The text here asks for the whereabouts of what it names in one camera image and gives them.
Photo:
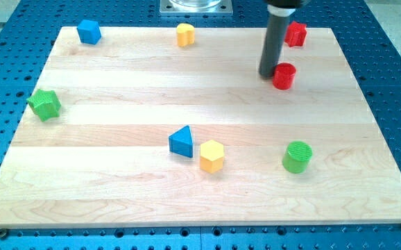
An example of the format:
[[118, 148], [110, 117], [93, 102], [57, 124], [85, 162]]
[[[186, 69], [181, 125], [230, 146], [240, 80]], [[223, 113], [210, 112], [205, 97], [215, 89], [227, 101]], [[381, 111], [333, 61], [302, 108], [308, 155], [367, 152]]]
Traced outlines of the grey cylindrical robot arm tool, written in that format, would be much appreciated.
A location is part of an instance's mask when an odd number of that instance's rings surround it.
[[271, 78], [278, 64], [282, 45], [290, 22], [290, 16], [311, 0], [265, 0], [268, 10], [268, 22], [264, 46], [259, 62], [259, 75]]

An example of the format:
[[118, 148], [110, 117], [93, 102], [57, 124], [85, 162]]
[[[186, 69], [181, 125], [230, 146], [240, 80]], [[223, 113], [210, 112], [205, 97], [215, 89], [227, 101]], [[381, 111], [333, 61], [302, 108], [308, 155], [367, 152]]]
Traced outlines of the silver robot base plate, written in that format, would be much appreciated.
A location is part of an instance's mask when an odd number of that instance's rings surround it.
[[231, 16], [232, 0], [158, 0], [161, 16]]

